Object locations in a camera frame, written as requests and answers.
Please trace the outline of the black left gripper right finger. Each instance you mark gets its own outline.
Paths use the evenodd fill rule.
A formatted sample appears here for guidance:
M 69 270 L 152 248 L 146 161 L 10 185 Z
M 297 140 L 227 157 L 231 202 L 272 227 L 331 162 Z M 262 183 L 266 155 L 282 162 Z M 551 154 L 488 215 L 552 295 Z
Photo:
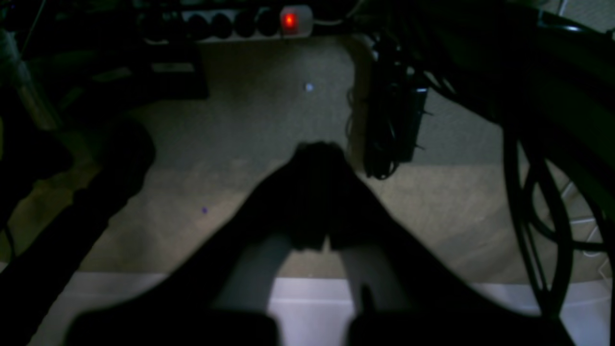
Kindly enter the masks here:
M 337 221 L 330 231 L 359 311 L 350 346 L 571 346 L 558 318 L 531 316 L 477 293 L 380 203 L 336 144 L 327 145 Z

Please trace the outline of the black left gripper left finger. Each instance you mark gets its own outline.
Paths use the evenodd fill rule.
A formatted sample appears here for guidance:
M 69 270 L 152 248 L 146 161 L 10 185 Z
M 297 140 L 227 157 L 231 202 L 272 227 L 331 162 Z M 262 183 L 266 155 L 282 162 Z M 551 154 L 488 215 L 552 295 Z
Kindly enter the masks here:
M 219 230 L 144 293 L 80 315 L 69 346 L 274 346 L 274 279 L 294 249 L 326 236 L 332 144 L 301 144 Z

